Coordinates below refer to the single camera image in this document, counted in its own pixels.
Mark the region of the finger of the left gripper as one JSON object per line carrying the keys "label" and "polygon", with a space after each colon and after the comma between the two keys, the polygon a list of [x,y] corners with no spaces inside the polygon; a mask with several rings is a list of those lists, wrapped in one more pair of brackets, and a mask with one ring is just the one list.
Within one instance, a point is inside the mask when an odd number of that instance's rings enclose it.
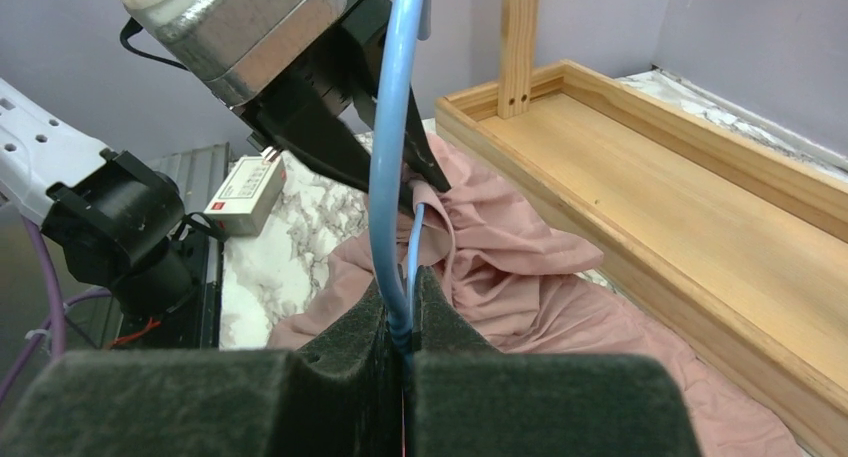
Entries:
{"label": "finger of the left gripper", "polygon": [[249,119],[248,124],[259,150],[288,151],[314,173],[364,193],[370,191],[372,154],[340,120],[320,119],[317,124],[295,120],[293,127],[261,119]]}
{"label": "finger of the left gripper", "polygon": [[[351,78],[351,97],[359,118],[374,129],[377,110],[377,87],[368,77]],[[406,122],[404,124],[404,162],[439,192],[447,192],[451,185],[433,151],[415,100],[412,88],[409,88]]]}

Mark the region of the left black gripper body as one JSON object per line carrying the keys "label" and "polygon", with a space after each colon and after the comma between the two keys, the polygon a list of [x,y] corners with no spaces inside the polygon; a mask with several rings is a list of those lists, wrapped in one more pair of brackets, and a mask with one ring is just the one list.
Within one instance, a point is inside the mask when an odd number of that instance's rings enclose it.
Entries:
{"label": "left black gripper body", "polygon": [[295,120],[340,120],[353,106],[352,77],[373,79],[378,88],[390,10],[389,0],[347,0],[342,16],[257,97],[229,108],[247,124],[261,119],[293,127]]}

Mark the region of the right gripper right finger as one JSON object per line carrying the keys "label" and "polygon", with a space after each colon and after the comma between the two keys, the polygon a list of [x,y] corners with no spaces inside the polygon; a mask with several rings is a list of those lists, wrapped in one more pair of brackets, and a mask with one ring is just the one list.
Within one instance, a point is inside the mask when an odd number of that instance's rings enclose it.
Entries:
{"label": "right gripper right finger", "polygon": [[682,394],[632,354],[507,354],[421,267],[405,444],[410,456],[697,456]]}

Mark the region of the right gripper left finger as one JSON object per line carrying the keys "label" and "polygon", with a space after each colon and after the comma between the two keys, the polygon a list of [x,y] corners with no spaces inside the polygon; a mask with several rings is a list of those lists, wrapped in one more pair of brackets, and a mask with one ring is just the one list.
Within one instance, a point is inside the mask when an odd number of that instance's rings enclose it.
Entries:
{"label": "right gripper left finger", "polygon": [[1,433],[5,456],[398,456],[401,360],[374,288],[296,351],[71,352]]}

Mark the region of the blue wire hanger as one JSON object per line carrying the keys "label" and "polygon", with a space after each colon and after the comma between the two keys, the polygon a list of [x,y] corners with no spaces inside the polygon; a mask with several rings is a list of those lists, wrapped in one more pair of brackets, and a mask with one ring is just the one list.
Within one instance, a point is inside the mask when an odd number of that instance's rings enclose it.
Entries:
{"label": "blue wire hanger", "polygon": [[393,344],[412,362],[413,311],[397,260],[404,133],[417,41],[430,34],[430,0],[393,0],[380,77],[369,173],[369,242]]}

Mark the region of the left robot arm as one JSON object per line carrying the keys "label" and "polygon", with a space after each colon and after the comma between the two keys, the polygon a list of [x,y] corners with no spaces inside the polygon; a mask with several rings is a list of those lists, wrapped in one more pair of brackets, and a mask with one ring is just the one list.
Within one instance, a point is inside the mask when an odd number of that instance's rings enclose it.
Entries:
{"label": "left robot arm", "polygon": [[[253,132],[261,150],[288,151],[313,172],[360,191],[371,155],[340,114],[354,106],[375,130],[400,112],[403,160],[438,191],[437,163],[408,84],[396,69],[390,0],[120,0],[122,44],[148,32],[167,64],[193,74]],[[1,192],[60,245],[78,281],[109,289],[124,312],[180,307],[191,282],[168,241],[186,217],[177,185],[128,152],[59,121],[1,87]]]}

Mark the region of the pink pleated skirt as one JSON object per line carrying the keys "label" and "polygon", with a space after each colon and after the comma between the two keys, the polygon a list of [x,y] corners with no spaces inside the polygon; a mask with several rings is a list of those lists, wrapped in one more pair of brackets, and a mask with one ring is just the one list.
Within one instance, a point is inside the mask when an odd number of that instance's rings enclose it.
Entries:
{"label": "pink pleated skirt", "polygon": [[[416,188],[415,203],[426,204],[419,265],[435,268],[447,302],[501,351],[555,353],[646,352],[668,364],[684,388],[703,456],[801,456],[786,426],[771,411],[744,396],[707,369],[671,331],[641,311],[581,279],[578,272],[599,265],[602,252],[583,238],[551,229],[502,177],[435,135],[428,142],[451,181],[436,196]],[[294,347],[325,330],[349,310],[373,277],[367,233],[330,254],[330,277],[305,313],[281,321],[269,346]],[[556,423],[541,437],[527,437],[507,456],[542,451],[542,437],[592,437],[597,443],[564,444],[544,456],[590,456],[609,448],[611,456],[666,456],[637,450],[636,437],[615,431],[603,419],[598,431],[581,431],[585,416]]]}

